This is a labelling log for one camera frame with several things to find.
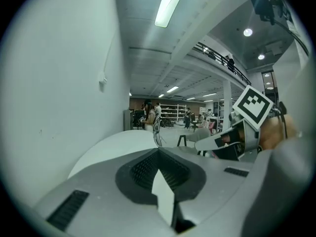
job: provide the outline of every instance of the black cable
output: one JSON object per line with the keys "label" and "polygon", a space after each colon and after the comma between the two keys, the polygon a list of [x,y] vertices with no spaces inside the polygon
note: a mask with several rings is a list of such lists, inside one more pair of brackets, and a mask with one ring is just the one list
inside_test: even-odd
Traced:
{"label": "black cable", "polygon": [[285,118],[284,118],[284,114],[282,112],[282,110],[279,108],[280,112],[281,112],[281,119],[282,119],[282,122],[284,124],[284,132],[285,132],[285,138],[287,139],[287,131],[286,131],[286,123],[285,123]]}
{"label": "black cable", "polygon": [[309,55],[309,52],[306,46],[304,45],[304,43],[294,33],[292,33],[286,26],[284,26],[282,23],[278,22],[277,20],[275,20],[275,23],[279,25],[280,27],[282,27],[284,30],[286,30],[299,43],[299,45],[302,47],[306,55],[307,56]]}

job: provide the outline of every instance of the white wall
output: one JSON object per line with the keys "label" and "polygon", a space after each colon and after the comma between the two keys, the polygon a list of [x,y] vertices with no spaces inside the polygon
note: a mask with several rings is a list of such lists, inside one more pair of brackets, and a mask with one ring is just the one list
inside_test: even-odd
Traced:
{"label": "white wall", "polygon": [[259,90],[261,93],[265,92],[265,85],[263,83],[263,78],[261,72],[255,72],[248,74],[248,79],[251,82],[251,86]]}
{"label": "white wall", "polygon": [[295,79],[300,70],[300,59],[297,52],[296,44],[295,42],[293,42],[291,46],[278,59],[278,61],[273,65],[273,71],[275,72],[277,90],[280,101],[282,101],[282,95],[286,92],[286,89]]}
{"label": "white wall", "polygon": [[123,131],[130,72],[118,27],[115,0],[30,0],[11,25],[0,53],[1,170],[24,203],[34,206],[89,148]]}

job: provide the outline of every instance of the table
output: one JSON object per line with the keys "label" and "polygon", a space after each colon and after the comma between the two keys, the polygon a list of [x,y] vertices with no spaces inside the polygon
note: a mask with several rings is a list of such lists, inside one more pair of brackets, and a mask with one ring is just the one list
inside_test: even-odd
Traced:
{"label": "table", "polygon": [[157,148],[153,133],[145,130],[129,130],[114,134],[90,148],[75,164],[68,178],[98,162]]}

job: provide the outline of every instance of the hand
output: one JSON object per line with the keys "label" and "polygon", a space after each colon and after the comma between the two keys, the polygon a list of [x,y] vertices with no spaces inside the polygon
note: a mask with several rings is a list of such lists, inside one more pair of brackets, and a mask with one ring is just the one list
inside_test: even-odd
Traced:
{"label": "hand", "polygon": [[[290,115],[284,115],[287,138],[295,137],[297,130],[294,127],[293,119]],[[281,141],[284,140],[283,123],[281,118],[268,118],[261,125],[259,145],[263,150],[274,149]],[[243,129],[238,130],[240,141],[243,144],[245,141],[245,134]],[[223,142],[229,143],[229,135],[222,137]]]}

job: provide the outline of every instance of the shelf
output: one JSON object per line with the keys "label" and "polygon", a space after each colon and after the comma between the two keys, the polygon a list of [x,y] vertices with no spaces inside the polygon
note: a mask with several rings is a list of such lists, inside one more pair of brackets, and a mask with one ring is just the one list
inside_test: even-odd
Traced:
{"label": "shelf", "polygon": [[162,105],[162,104],[160,104],[160,107],[162,110],[162,112],[161,112],[162,119],[175,119],[175,120],[181,119],[182,120],[182,119],[184,119],[184,115],[185,115],[186,110],[187,110],[186,105]]}
{"label": "shelf", "polygon": [[160,106],[177,106],[177,105],[160,105]]}

